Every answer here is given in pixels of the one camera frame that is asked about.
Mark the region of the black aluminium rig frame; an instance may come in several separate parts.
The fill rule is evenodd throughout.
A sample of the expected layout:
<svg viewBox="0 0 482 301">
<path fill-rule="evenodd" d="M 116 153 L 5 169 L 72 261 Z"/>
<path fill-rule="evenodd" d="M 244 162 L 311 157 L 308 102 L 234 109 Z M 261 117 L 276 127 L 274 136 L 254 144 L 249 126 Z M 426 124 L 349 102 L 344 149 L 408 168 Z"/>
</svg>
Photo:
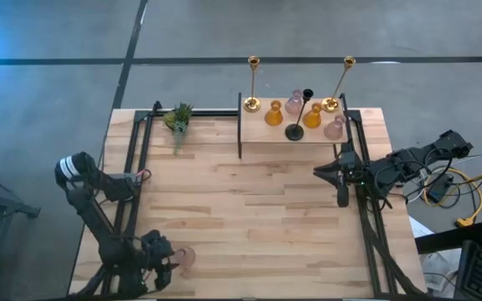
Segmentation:
<svg viewBox="0 0 482 301">
<path fill-rule="evenodd" d="M 196 110 L 184 151 L 160 110 L 115 110 L 104 138 L 105 169 L 137 165 L 146 153 L 136 234 L 159 230 L 173 247 L 191 247 L 189 273 L 174 270 L 156 301 L 405 298 L 389 287 L 385 263 L 365 238 L 385 232 L 395 263 L 417 287 L 425 282 L 405 204 L 370 213 L 350 192 L 338 207 L 333 186 L 313 168 L 331 161 L 331 145 L 261 145 L 238 141 L 238 110 Z"/>
</svg>

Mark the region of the green potted succulent plant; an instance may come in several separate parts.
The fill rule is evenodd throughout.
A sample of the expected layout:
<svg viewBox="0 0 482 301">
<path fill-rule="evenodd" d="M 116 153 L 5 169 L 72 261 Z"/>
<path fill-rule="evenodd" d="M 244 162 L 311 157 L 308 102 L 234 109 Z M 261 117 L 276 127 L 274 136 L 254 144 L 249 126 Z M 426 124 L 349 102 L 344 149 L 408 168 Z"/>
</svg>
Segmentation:
<svg viewBox="0 0 482 301">
<path fill-rule="evenodd" d="M 163 115 L 165 125 L 171 130 L 174 139 L 173 155 L 177 156 L 187 137 L 188 124 L 192 117 L 193 105 L 181 102 L 173 110 Z"/>
</svg>

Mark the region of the white plastic bag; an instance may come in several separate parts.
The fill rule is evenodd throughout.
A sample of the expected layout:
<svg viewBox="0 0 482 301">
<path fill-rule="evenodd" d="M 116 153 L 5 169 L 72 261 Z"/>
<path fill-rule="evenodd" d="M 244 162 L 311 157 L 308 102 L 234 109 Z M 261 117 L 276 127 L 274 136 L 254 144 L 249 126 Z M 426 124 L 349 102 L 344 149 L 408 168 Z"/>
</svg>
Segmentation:
<svg viewBox="0 0 482 301">
<path fill-rule="evenodd" d="M 452 298 L 461 249 L 420 255 L 425 283 L 435 296 Z"/>
</svg>

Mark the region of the black power adapter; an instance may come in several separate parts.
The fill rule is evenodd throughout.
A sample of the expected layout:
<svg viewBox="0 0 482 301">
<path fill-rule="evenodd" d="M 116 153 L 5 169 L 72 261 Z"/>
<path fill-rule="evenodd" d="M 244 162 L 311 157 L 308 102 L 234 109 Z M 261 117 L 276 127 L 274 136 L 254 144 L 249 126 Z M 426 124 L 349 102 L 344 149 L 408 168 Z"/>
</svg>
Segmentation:
<svg viewBox="0 0 482 301">
<path fill-rule="evenodd" d="M 427 200 L 433 203 L 441 202 L 453 182 L 454 179 L 452 176 L 449 176 L 447 174 L 442 175 L 428 189 Z"/>
</svg>

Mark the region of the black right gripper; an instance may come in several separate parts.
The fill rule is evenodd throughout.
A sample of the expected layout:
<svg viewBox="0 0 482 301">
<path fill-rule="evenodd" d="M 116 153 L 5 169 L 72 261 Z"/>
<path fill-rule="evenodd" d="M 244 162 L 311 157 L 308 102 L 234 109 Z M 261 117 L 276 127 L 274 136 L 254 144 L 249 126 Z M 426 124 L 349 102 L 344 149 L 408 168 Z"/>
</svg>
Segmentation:
<svg viewBox="0 0 482 301">
<path fill-rule="evenodd" d="M 341 170 L 343 180 L 347 184 L 365 185 L 367 182 L 367 172 L 363 162 L 357 154 L 345 154 L 339 162 L 332 162 L 314 168 L 314 173 L 320 173 L 320 178 L 329 182 L 333 186 L 342 185 L 342 177 L 337 173 Z"/>
</svg>

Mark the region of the tall black candlestick holder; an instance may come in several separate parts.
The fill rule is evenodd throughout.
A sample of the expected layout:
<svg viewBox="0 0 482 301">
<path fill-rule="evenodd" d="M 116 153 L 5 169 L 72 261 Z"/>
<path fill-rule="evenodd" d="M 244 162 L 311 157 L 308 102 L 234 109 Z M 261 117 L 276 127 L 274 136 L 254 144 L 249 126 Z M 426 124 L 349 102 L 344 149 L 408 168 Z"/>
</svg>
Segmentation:
<svg viewBox="0 0 482 301">
<path fill-rule="evenodd" d="M 303 130 L 302 126 L 300 125 L 300 117 L 303 113 L 305 105 L 313 97 L 314 92 L 313 92 L 312 89 L 303 89 L 301 91 L 303 93 L 303 97 L 302 97 L 303 106 L 302 106 L 300 114 L 298 116 L 294 116 L 294 117 L 297 118 L 296 122 L 292 123 L 292 124 L 289 124 L 285 129 L 285 135 L 286 135 L 286 138 L 288 140 L 298 141 L 304 136 L 304 130 Z"/>
</svg>

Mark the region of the pink ribbed glass candle holder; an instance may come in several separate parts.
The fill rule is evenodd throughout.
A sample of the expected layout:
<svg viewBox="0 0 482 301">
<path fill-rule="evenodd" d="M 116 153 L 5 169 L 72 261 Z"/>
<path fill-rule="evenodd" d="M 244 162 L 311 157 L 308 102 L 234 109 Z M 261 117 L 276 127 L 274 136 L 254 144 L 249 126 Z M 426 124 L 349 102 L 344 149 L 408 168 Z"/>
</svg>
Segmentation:
<svg viewBox="0 0 482 301">
<path fill-rule="evenodd" d="M 285 111 L 289 115 L 298 116 L 303 106 L 303 93 L 300 89 L 295 89 L 292 96 L 285 103 Z"/>
<path fill-rule="evenodd" d="M 335 119 L 324 128 L 324 135 L 329 140 L 339 140 L 343 136 L 343 126 L 346 123 L 344 115 L 337 115 Z"/>
<path fill-rule="evenodd" d="M 172 261 L 174 263 L 178 263 L 180 268 L 188 269 L 194 264 L 196 260 L 196 253 L 191 247 L 185 247 L 181 249 L 184 250 L 184 255 L 172 256 Z"/>
</svg>

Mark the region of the tall gold candlestick holder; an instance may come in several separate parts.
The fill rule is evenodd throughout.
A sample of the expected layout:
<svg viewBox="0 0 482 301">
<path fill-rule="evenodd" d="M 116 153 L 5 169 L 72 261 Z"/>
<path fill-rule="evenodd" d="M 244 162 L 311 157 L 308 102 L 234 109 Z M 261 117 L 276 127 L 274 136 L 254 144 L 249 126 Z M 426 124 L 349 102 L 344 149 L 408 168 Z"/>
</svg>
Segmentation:
<svg viewBox="0 0 482 301">
<path fill-rule="evenodd" d="M 344 67 L 343 67 L 343 72 L 341 74 L 341 77 L 336 85 L 336 88 L 334 90 L 334 93 L 331 97 L 324 98 L 321 101 L 321 107 L 325 112 L 334 112 L 337 110 L 339 104 L 337 100 L 337 92 L 339 91 L 342 81 L 345 78 L 347 72 L 356 64 L 356 59 L 352 56 L 346 56 L 343 59 L 344 62 Z"/>
<path fill-rule="evenodd" d="M 249 67 L 251 68 L 251 89 L 250 96 L 244 101 L 244 109 L 249 113 L 256 112 L 260 109 L 260 101 L 254 95 L 255 90 L 255 75 L 257 68 L 259 67 L 260 58 L 252 55 L 248 58 Z"/>
</svg>

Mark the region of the wooden shelf with black legs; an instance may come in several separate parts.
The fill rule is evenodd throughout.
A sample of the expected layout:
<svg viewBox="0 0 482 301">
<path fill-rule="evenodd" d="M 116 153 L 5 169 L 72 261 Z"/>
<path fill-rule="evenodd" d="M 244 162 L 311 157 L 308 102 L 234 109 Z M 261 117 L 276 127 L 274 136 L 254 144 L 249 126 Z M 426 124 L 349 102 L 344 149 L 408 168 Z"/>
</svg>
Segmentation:
<svg viewBox="0 0 482 301">
<path fill-rule="evenodd" d="M 289 97 L 285 98 L 263 98 L 259 97 L 260 107 L 257 111 L 252 112 L 244 108 L 247 96 L 238 97 L 238 142 L 240 145 L 245 144 L 301 144 L 301 145 L 331 145 L 340 144 L 349 140 L 346 130 L 346 122 L 341 127 L 341 137 L 330 139 L 325 134 L 325 128 L 334 122 L 338 115 L 345 115 L 342 101 L 337 101 L 337 109 L 333 112 L 325 112 L 321 110 L 319 115 L 321 123 L 316 128 L 307 127 L 304 124 L 303 117 L 312 111 L 314 103 L 321 103 L 321 98 L 312 98 L 305 106 L 301 117 L 291 115 L 285 110 L 285 103 Z M 283 120 L 279 125 L 268 125 L 264 117 L 271 110 L 271 102 L 279 101 L 281 107 L 279 112 L 283 116 Z M 285 130 L 288 125 L 299 124 L 303 128 L 304 135 L 300 140 L 293 141 L 286 137 Z"/>
</svg>

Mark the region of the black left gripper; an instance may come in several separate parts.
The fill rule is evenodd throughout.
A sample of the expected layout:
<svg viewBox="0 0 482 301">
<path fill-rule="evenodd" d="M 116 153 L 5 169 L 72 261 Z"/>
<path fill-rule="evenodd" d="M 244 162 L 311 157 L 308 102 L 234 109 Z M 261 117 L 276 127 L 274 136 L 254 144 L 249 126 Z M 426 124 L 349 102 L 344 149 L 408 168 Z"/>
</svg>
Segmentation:
<svg viewBox="0 0 482 301">
<path fill-rule="evenodd" d="M 173 251 L 171 242 L 154 229 L 141 237 L 141 248 L 145 254 L 145 269 L 152 270 L 162 265 L 162 260 L 170 256 L 183 256 L 184 250 Z M 168 263 L 170 269 L 179 266 L 178 263 Z"/>
</svg>

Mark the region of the amber ribbed glass candle holder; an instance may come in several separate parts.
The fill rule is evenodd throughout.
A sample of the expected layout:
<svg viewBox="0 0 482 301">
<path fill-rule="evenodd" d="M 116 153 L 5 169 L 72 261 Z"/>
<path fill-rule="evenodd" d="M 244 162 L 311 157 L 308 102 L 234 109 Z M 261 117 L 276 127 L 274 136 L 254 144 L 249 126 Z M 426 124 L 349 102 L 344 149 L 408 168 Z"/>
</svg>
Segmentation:
<svg viewBox="0 0 482 301">
<path fill-rule="evenodd" d="M 281 102 L 272 100 L 270 102 L 270 109 L 264 116 L 264 121 L 271 126 L 280 125 L 283 122 L 283 115 L 281 113 Z"/>
<path fill-rule="evenodd" d="M 321 105 L 320 103 L 314 103 L 311 106 L 310 111 L 308 111 L 304 116 L 303 116 L 303 124 L 311 129 L 317 128 L 321 124 Z"/>
</svg>

